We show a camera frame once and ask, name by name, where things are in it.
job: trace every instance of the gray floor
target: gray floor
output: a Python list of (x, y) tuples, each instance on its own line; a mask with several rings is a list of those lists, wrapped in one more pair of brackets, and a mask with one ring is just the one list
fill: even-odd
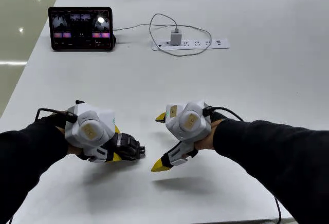
[(55, 1), (0, 0), (0, 117)]

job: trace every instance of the hand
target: hand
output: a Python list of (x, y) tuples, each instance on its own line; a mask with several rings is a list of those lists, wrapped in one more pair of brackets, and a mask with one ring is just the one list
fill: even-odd
[(214, 133), (215, 133), (215, 130), (216, 130), (217, 126), (222, 121), (223, 120), (217, 120), (217, 121), (211, 123), (211, 133), (208, 136), (206, 136), (203, 140), (200, 140), (200, 141), (197, 141), (197, 142), (194, 143), (194, 147), (198, 151), (203, 150), (203, 149), (207, 149), (207, 150), (213, 150), (214, 149), (212, 140), (214, 138)]
[[(63, 128), (60, 128), (58, 126), (56, 126), (56, 128), (58, 130), (60, 130), (60, 132), (65, 135), (65, 129)], [(82, 149), (81, 148), (78, 148), (78, 147), (74, 147), (73, 145), (71, 144), (68, 144), (68, 148), (67, 148), (67, 154), (74, 154), (74, 155), (80, 155), (82, 153)]]

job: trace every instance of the black cable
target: black cable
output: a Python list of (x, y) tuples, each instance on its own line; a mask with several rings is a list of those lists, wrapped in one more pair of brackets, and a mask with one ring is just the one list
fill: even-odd
[(78, 119), (77, 115), (75, 115), (75, 114), (73, 114), (69, 111), (62, 112), (62, 111), (58, 111), (58, 110), (54, 110), (54, 109), (50, 109), (50, 108), (39, 108), (38, 111), (36, 112), (36, 116), (35, 116), (34, 121), (37, 121), (39, 119), (39, 115), (40, 115), (41, 111), (52, 112), (52, 113), (64, 116), (65, 120), (68, 121), (68, 122), (71, 122), (71, 123), (75, 123)]
[(243, 121), (243, 119), (239, 115), (237, 115), (235, 112), (229, 110), (228, 108), (225, 108), (225, 107), (211, 107), (210, 110), (212, 110), (212, 111), (215, 111), (215, 110), (224, 110), (224, 111), (229, 112), (230, 114), (234, 115), (240, 121)]
[[(239, 119), (240, 121), (243, 121), (243, 119), (237, 115), (235, 112), (229, 110), (228, 108), (225, 108), (225, 107), (212, 107), (212, 106), (208, 106), (206, 108), (203, 109), (203, 115), (206, 117), (206, 116), (209, 116), (211, 115), (215, 110), (224, 110), (226, 112), (229, 112), (230, 114), (232, 114), (233, 116), (235, 116), (237, 119)], [(280, 224), (281, 223), (281, 220), (282, 220), (282, 216), (281, 216), (281, 209), (280, 209), (280, 206), (279, 206), (279, 202), (277, 200), (277, 198), (274, 196), (274, 200), (276, 202), (276, 205), (277, 205), (277, 208), (278, 208), (278, 212), (279, 212), (279, 219), (278, 219), (278, 222), (277, 224)]]
[(278, 202), (278, 200), (277, 200), (276, 197), (274, 197), (274, 200), (276, 201), (277, 208), (278, 208), (278, 212), (279, 212), (279, 220), (278, 220), (277, 224), (280, 224), (280, 223), (281, 223), (281, 220), (282, 220), (282, 217), (281, 217), (281, 210), (280, 210), (279, 202)]

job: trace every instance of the beige label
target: beige label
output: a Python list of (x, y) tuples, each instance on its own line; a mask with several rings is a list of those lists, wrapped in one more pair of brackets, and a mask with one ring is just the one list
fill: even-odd
[(196, 115), (194, 115), (194, 114), (190, 114), (189, 115), (189, 117), (188, 117), (188, 119), (187, 119), (187, 121), (185, 122), (185, 124), (184, 124), (184, 127), (186, 128), (186, 129), (192, 129), (193, 128), (193, 126), (194, 126), (194, 123), (197, 121), (197, 116)]
[(93, 139), (96, 136), (96, 132), (90, 124), (87, 124), (82, 127), (82, 130), (87, 135), (89, 139)]
[(177, 115), (177, 105), (170, 108), (170, 118), (174, 118)]

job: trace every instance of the tablet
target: tablet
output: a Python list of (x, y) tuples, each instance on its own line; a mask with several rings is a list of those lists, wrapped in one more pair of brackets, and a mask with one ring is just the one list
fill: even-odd
[(54, 50), (112, 50), (110, 7), (48, 8), (51, 47)]

